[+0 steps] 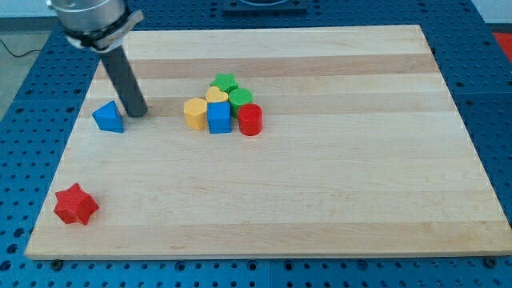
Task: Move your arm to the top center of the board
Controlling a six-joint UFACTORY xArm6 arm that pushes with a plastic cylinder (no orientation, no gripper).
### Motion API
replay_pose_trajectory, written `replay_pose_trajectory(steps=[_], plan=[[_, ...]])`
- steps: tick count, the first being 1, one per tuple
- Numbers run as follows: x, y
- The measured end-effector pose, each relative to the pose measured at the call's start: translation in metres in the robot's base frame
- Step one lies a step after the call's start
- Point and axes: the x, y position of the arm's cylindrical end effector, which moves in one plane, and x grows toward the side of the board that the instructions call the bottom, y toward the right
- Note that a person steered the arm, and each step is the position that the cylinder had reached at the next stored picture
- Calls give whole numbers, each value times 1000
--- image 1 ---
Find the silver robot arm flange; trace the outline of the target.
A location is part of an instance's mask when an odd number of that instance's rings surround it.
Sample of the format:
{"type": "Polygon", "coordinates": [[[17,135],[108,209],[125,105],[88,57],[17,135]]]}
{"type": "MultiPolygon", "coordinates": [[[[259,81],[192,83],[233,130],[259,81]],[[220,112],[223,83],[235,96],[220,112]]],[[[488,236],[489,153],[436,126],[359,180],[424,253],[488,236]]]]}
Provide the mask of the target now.
{"type": "Polygon", "coordinates": [[[46,0],[46,5],[56,13],[72,46],[100,54],[119,48],[144,19],[126,0],[46,0]]]}

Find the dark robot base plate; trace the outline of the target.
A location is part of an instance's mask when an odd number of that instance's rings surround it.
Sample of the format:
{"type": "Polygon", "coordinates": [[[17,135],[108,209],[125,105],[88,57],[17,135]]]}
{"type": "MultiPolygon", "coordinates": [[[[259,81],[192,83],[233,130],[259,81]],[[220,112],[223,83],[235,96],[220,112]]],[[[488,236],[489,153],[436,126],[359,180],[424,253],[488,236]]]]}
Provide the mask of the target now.
{"type": "Polygon", "coordinates": [[[308,0],[222,0],[224,14],[307,12],[308,0]]]}

